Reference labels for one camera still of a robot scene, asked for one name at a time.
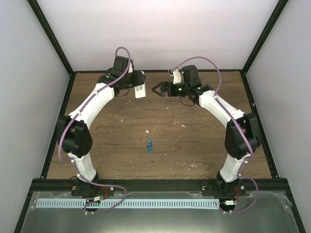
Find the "white remote control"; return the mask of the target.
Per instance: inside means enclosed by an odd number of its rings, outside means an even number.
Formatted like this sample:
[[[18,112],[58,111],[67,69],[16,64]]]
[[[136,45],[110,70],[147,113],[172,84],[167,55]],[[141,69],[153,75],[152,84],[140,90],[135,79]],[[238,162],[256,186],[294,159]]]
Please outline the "white remote control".
[[[146,97],[146,86],[145,84],[141,84],[135,87],[135,98],[141,99]]]

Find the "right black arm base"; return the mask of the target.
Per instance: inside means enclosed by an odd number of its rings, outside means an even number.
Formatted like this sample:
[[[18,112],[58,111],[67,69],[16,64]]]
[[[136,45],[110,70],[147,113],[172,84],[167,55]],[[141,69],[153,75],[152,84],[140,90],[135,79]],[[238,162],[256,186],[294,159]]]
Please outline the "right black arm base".
[[[240,183],[238,181],[219,184],[216,179],[205,179],[200,180],[200,185],[204,196],[231,197],[236,194],[239,194],[239,196],[245,196],[246,194],[246,192],[240,188]]]

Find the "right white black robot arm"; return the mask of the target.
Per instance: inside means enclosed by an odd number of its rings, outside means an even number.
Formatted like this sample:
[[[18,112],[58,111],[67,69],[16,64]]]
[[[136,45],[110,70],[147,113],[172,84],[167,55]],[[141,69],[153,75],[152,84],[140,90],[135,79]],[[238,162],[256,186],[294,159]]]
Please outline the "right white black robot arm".
[[[160,82],[152,91],[161,97],[188,97],[208,110],[225,127],[227,157],[217,175],[216,191],[223,196],[233,190],[248,159],[261,146],[259,123],[255,114],[244,113],[222,99],[210,85],[203,85],[196,66],[169,70],[171,82]]]

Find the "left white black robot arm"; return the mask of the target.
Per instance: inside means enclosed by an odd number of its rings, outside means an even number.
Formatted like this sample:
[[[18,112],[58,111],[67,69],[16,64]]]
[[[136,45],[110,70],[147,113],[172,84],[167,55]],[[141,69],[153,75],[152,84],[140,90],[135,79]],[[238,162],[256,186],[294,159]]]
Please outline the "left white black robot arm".
[[[61,115],[57,120],[58,154],[64,152],[68,155],[77,178],[84,182],[82,190],[88,196],[99,192],[99,183],[95,181],[98,173],[90,157],[93,145],[89,131],[91,124],[122,90],[133,88],[137,99],[146,97],[145,80],[144,72],[136,70],[133,61],[116,56],[112,68],[98,78],[89,96],[69,115]]]

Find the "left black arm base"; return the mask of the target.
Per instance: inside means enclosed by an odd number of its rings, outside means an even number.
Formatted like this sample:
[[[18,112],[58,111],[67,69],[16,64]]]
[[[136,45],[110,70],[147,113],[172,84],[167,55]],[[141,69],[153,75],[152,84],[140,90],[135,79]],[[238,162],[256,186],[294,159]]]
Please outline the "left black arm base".
[[[81,196],[81,197],[95,197],[95,196],[109,197],[113,196],[113,194],[114,194],[113,187],[110,188],[110,187],[95,186],[86,183],[84,181],[81,181],[78,178],[75,179],[71,191],[72,196]]]

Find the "blue battery lower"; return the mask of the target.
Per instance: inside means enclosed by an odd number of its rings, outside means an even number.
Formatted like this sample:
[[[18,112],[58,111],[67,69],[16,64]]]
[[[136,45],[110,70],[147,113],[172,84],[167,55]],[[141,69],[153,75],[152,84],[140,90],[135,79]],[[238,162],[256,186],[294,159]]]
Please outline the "blue battery lower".
[[[150,145],[147,145],[147,150],[149,153],[152,153],[152,148],[150,147]]]

